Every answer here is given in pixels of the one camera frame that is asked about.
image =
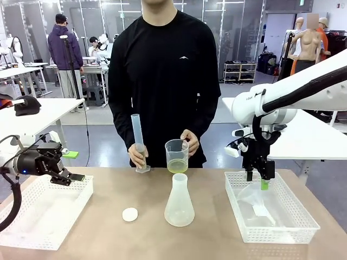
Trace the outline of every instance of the person in purple jacket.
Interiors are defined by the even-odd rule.
[[[69,40],[78,90],[80,97],[82,98],[83,93],[80,73],[83,73],[83,59],[80,46],[78,44],[76,36],[72,32],[69,32],[67,28],[68,23],[65,15],[57,14],[55,16],[55,23],[56,24],[53,26],[52,32],[48,36],[48,49],[52,60],[57,65],[59,70],[61,80],[60,83],[62,85],[61,87],[63,90],[64,98],[75,98],[76,93],[73,85],[72,73],[70,71],[68,54],[65,49],[63,40],[60,39],[60,36],[62,35],[67,35]],[[77,111],[80,113],[84,112],[83,106],[78,107]]]

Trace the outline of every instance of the tabletop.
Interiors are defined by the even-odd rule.
[[[32,63],[25,63],[24,65],[26,67],[39,67],[39,66],[43,66],[43,65],[47,65],[48,62],[32,62]]]
[[[57,66],[55,64],[52,64],[52,65],[49,65],[49,66],[46,66],[46,68],[49,68],[49,69],[57,69]],[[89,73],[88,70],[93,70],[93,69],[102,69],[102,71],[104,72],[107,72],[108,71],[108,67],[103,67],[103,66],[90,66],[90,65],[84,65],[83,66],[83,69],[86,70],[84,71],[84,73]]]
[[[82,57],[84,61],[89,61],[89,60],[96,60],[97,57]]]
[[[231,112],[234,98],[222,100]],[[281,137],[270,147],[268,158],[347,160],[346,147],[346,135],[298,109],[294,119],[281,131]]]
[[[0,118],[8,124],[0,128],[0,139],[9,134],[37,134],[77,107],[83,100],[40,98],[38,102],[41,108],[36,115],[16,116],[14,107],[1,109]]]
[[[0,79],[6,79],[8,77],[12,77],[12,76],[16,76],[16,75],[24,74],[28,72],[34,72],[40,69],[42,68],[41,67],[32,67],[32,68],[18,67],[18,68],[4,69],[4,70],[0,70]]]
[[[171,226],[164,218],[172,187],[172,174],[166,169],[155,168],[145,174],[131,168],[69,170],[93,175],[94,193],[59,250],[0,246],[2,260],[347,259],[347,234],[289,170],[278,172],[321,227],[309,245],[244,243],[225,191],[224,169],[186,172],[195,210],[194,221],[186,227]],[[22,189],[35,178],[30,177]],[[6,199],[0,210],[11,200]],[[139,212],[138,219],[131,223],[121,217],[128,207]]]

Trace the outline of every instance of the measuring beaker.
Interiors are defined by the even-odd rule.
[[[172,173],[184,173],[188,169],[188,142],[173,139],[165,144],[165,149],[168,170]]]

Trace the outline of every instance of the ceiling light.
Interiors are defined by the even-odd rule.
[[[116,5],[127,5],[127,4],[130,4],[130,3],[102,3],[104,5],[110,5],[110,4],[116,4]]]
[[[118,11],[118,12],[141,12],[141,11]]]
[[[238,2],[217,2],[217,4],[243,4],[244,1],[238,1]]]

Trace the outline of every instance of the white lid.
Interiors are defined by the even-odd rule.
[[[134,207],[129,207],[123,210],[123,213],[122,213],[123,220],[127,222],[134,221],[135,219],[137,219],[137,216],[138,216],[138,212],[137,212],[137,209],[135,209]]]

